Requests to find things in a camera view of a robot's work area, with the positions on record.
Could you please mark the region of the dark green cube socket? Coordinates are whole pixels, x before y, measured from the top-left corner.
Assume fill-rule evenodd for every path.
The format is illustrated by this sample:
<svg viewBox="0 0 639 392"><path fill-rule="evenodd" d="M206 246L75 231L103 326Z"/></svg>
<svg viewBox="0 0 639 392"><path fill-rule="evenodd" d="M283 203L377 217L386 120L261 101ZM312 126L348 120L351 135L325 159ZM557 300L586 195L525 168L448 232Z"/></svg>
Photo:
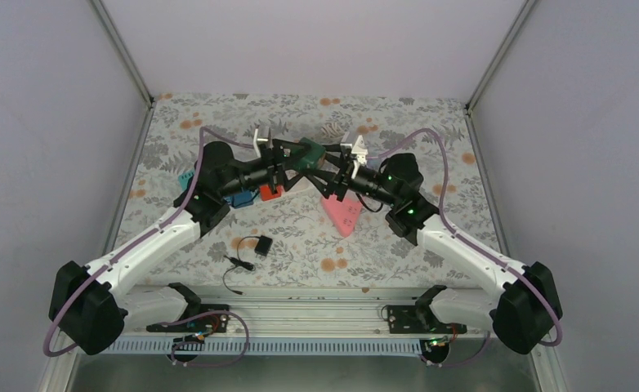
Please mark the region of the dark green cube socket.
<svg viewBox="0 0 639 392"><path fill-rule="evenodd" d="M321 144L314 142L306 137L300 139L300 142L309 145L309 151L298 161L297 167L301 169L321 168L324 165L326 149Z"/></svg>

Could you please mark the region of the orange cube socket adapter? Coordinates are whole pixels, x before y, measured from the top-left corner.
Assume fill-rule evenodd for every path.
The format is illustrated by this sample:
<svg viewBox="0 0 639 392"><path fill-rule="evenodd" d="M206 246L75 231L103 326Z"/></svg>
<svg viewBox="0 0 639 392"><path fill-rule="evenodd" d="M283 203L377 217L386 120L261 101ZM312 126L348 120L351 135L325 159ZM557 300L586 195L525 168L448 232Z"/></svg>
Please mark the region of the orange cube socket adapter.
<svg viewBox="0 0 639 392"><path fill-rule="evenodd" d="M262 202L267 202L279 198L284 192L282 185L262 185L259 188L259 195Z"/></svg>

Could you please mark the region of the blue cube socket adapter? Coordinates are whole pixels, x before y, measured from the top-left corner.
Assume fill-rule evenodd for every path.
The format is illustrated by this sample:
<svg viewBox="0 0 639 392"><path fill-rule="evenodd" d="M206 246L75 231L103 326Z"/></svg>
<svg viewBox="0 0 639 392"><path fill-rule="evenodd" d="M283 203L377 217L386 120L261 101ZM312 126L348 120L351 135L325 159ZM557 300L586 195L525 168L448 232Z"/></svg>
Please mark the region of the blue cube socket adapter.
<svg viewBox="0 0 639 392"><path fill-rule="evenodd" d="M249 207L254 204L254 201L258 195L257 191L244 191L238 194L226 197L226 201L233 209L239 209L242 207Z"/></svg>

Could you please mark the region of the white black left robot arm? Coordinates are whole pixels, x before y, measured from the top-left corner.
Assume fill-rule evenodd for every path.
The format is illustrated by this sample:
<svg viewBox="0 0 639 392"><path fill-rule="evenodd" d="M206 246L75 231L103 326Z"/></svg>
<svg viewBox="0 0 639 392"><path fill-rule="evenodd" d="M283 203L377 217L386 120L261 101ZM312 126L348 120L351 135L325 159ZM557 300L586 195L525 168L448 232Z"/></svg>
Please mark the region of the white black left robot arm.
<svg viewBox="0 0 639 392"><path fill-rule="evenodd" d="M171 323L182 331L194 328L201 310L189 288L173 283L152 292L132 289L157 264L215 229L230 212L226 200L231 195L263 185L291 189L301 177L289 178L287 172L311 151L306 142L278 139L264 139L257 148L257 158L242 162L227 143L201 141L188 188L151 226L94 261L85 265L69 261L60 267L44 354L55 357L68 352L51 349L56 331L86 354L99 354L134 328Z"/></svg>

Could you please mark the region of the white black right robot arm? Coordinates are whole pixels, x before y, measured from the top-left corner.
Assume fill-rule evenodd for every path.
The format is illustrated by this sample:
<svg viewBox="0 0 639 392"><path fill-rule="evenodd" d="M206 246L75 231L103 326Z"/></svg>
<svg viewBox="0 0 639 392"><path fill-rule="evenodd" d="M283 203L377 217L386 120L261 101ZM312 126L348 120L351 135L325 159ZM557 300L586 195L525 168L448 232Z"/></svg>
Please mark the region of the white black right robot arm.
<svg viewBox="0 0 639 392"><path fill-rule="evenodd" d="M450 224L442 208L422 195L423 176L413 154L396 154L377 170L343 155L327 160L336 172L303 171L323 196L343 199L353 192L388 206L385 219L396 236L442 256L482 289L480 295L436 289L415 312L424 332L436 332L446 323L465 324L493 332L518 354L548 345L544 338L550 332L561 333L563 313L551 270L539 261L527 265L494 252Z"/></svg>

